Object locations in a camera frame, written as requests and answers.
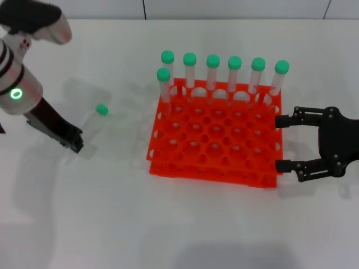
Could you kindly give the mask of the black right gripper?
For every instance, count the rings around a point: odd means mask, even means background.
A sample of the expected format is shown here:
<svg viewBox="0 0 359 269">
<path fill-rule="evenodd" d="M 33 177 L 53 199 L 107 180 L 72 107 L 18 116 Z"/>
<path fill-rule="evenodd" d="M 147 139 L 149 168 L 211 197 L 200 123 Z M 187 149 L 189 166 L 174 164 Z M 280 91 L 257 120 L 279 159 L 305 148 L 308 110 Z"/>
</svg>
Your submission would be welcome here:
<svg viewBox="0 0 359 269">
<path fill-rule="evenodd" d="M 323 159 L 276 160 L 278 173 L 295 172 L 299 182 L 342 177 L 347 166 L 358 160 L 358 120 L 350 119 L 332 106 L 324 109 L 296 106 L 292 116 L 276 115 L 276 128 L 319 126 L 319 153 Z"/>
</svg>

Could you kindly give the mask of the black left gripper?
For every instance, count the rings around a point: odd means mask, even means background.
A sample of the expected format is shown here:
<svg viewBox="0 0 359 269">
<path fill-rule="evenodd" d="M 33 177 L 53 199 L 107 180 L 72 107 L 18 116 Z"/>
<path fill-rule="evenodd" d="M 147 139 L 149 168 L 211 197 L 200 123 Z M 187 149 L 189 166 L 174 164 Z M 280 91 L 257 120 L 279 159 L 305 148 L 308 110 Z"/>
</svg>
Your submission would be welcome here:
<svg viewBox="0 0 359 269">
<path fill-rule="evenodd" d="M 56 140 L 62 146 L 67 146 L 75 153 L 79 153 L 84 146 L 81 137 L 82 130 L 73 127 L 44 99 L 41 98 L 37 106 L 24 114 L 27 123 Z"/>
</svg>

